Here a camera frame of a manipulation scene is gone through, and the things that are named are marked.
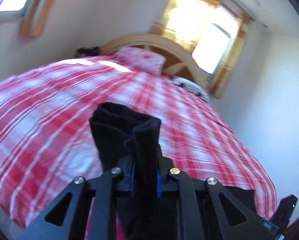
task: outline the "bed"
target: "bed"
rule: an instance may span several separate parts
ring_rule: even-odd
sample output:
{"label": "bed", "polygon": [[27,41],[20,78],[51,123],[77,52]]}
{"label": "bed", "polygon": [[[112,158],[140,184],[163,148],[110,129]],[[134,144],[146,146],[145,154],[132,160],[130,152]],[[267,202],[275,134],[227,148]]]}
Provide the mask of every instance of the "bed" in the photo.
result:
{"label": "bed", "polygon": [[[113,53],[122,47],[163,55],[163,73],[126,65]],[[105,101],[160,118],[162,153],[176,167],[197,179],[254,189],[257,213],[274,214],[275,187],[260,163],[208,102],[170,82],[176,75],[207,86],[187,51],[153,34],[119,38],[100,51],[0,82],[0,228],[7,238],[16,239],[75,177],[101,175],[88,119]]]}

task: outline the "red plaid bedspread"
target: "red plaid bedspread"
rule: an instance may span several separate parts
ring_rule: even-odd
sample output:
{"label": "red plaid bedspread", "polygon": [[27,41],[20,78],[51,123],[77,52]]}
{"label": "red plaid bedspread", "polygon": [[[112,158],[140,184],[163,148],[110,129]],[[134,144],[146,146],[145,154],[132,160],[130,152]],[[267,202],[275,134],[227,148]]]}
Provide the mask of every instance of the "red plaid bedspread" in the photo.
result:
{"label": "red plaid bedspread", "polygon": [[0,82],[0,206],[10,218],[25,228],[75,177],[101,175],[88,119],[111,101],[160,118],[164,156],[194,178],[255,189],[257,212],[269,219],[272,181],[210,104],[115,62],[123,65],[68,60]]}

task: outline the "pink pillow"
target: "pink pillow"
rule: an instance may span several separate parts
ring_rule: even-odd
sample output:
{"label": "pink pillow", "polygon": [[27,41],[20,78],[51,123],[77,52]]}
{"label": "pink pillow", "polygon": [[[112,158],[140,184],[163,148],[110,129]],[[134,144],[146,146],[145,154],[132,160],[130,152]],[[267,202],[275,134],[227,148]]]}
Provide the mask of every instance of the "pink pillow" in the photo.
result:
{"label": "pink pillow", "polygon": [[166,60],[165,57],[155,52],[133,47],[123,47],[115,55],[126,64],[154,76],[160,75]]}

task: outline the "ceiling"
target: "ceiling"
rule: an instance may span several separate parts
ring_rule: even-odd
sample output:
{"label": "ceiling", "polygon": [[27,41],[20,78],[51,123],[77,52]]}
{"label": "ceiling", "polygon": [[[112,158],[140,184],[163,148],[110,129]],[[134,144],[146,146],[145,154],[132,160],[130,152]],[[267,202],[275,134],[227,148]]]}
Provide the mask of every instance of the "ceiling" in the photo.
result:
{"label": "ceiling", "polygon": [[271,33],[299,37],[299,16],[288,0],[235,0]]}

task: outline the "window frame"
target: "window frame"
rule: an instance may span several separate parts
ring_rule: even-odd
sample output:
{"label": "window frame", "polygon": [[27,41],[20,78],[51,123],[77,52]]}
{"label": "window frame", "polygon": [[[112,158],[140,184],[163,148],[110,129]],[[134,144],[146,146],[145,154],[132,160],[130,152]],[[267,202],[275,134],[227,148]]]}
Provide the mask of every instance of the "window frame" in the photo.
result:
{"label": "window frame", "polygon": [[0,21],[20,19],[20,18],[24,17],[30,3],[31,3],[31,0],[26,0],[23,8],[18,11],[2,11],[2,12],[0,12]]}
{"label": "window frame", "polygon": [[[222,7],[224,10],[226,10],[230,15],[232,15],[234,18],[237,18],[237,15],[232,11],[230,10],[226,5],[224,4],[220,4],[218,7]],[[205,70],[203,70],[202,68],[200,68],[201,71],[204,72],[204,74],[207,75],[207,77],[209,78],[209,80],[211,81],[212,80],[212,77],[215,73],[217,73],[222,61],[224,60],[226,54],[228,53],[228,51],[230,50],[232,44],[233,44],[233,41],[236,37],[236,35],[230,35],[227,31],[225,31],[222,27],[220,27],[218,24],[216,23],[211,23],[211,25],[214,25],[217,29],[219,29],[221,32],[223,32],[227,37],[229,37],[229,40],[228,40],[228,43],[227,43],[227,46],[219,60],[219,62],[217,63],[216,65],[216,68],[214,69],[213,73],[208,73],[206,72]]]}

